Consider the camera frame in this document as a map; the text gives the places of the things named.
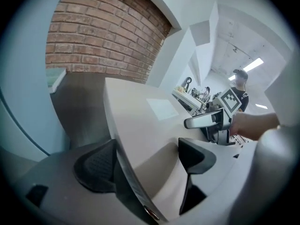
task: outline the cap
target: cap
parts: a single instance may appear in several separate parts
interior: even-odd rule
[[[233,72],[246,80],[248,79],[248,73],[246,73],[244,70],[235,69]]]

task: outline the red brick wall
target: red brick wall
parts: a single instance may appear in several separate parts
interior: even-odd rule
[[[46,67],[145,83],[170,29],[150,0],[60,0],[49,28]]]

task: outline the black shirt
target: black shirt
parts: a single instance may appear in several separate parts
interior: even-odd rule
[[[237,88],[233,87],[231,88],[238,99],[241,101],[242,105],[240,106],[240,109],[244,112],[248,106],[249,97],[248,94],[245,91],[237,90]]]

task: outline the ceiling light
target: ceiling light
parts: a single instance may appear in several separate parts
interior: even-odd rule
[[[246,67],[244,68],[244,71],[245,71],[245,72],[248,72],[248,71],[250,71],[251,69],[253,69],[253,68],[255,68],[255,67],[257,67],[257,66],[259,66],[259,65],[261,65],[261,64],[263,64],[263,60],[261,60],[260,58],[258,58],[258,59],[256,59],[255,61],[251,62],[248,66],[246,66]]]
[[[231,76],[230,78],[228,78],[230,81],[232,81],[233,79],[235,79],[235,75]]]
[[[263,106],[263,105],[256,104],[256,106],[264,108],[264,109],[268,109],[266,106]]]

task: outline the white ceiling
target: white ceiling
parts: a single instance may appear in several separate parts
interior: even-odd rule
[[[228,78],[233,75],[234,69],[243,69],[257,58],[261,58],[264,63],[248,72],[246,90],[251,103],[249,110],[251,113],[272,112],[273,108],[263,92],[282,71],[285,60],[253,30],[240,22],[220,16],[211,70]],[[269,109],[258,108],[255,103],[266,105]]]

